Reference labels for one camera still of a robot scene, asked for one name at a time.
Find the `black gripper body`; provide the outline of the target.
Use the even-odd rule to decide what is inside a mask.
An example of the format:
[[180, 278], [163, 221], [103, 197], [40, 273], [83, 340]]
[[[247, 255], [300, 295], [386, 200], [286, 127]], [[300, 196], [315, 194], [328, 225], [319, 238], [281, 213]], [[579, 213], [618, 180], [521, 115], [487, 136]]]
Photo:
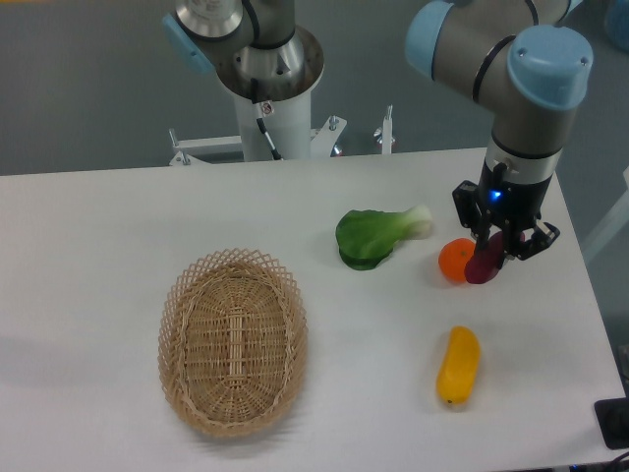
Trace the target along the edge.
[[524, 261], [548, 249], [559, 237], [559, 229], [542, 221], [541, 208], [550, 180], [520, 184], [507, 178], [507, 166], [484, 165], [478, 183], [463, 181], [452, 192], [460, 223], [470, 230], [482, 215], [490, 215], [492, 227], [514, 231], [514, 259]]

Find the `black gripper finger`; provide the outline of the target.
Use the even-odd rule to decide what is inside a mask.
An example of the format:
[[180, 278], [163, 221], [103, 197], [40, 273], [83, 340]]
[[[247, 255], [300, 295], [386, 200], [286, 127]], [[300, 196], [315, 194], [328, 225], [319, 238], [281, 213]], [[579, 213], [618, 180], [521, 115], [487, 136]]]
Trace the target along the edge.
[[476, 240], [475, 255], [481, 254], [488, 248], [491, 227], [491, 216], [482, 215], [478, 224], [473, 229], [473, 235]]
[[497, 268], [502, 269], [504, 265], [513, 259], [511, 254], [513, 249], [514, 231], [512, 228], [505, 226], [500, 231], [500, 250], [501, 255], [498, 258]]

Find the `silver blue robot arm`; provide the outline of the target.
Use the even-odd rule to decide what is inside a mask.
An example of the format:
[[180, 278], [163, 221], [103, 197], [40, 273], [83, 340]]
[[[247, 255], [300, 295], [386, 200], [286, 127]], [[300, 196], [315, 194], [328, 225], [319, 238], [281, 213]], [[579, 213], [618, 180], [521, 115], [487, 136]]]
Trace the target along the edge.
[[[494, 115], [480, 179], [453, 193], [476, 241], [465, 267], [470, 282], [558, 237], [541, 206], [593, 65], [589, 42], [561, 25], [573, 8], [571, 1], [431, 1], [410, 23], [408, 63]], [[232, 94], [246, 160], [330, 155], [333, 140], [311, 131], [323, 54], [297, 25], [293, 2], [180, 1], [162, 24], [188, 66], [215, 74]]]

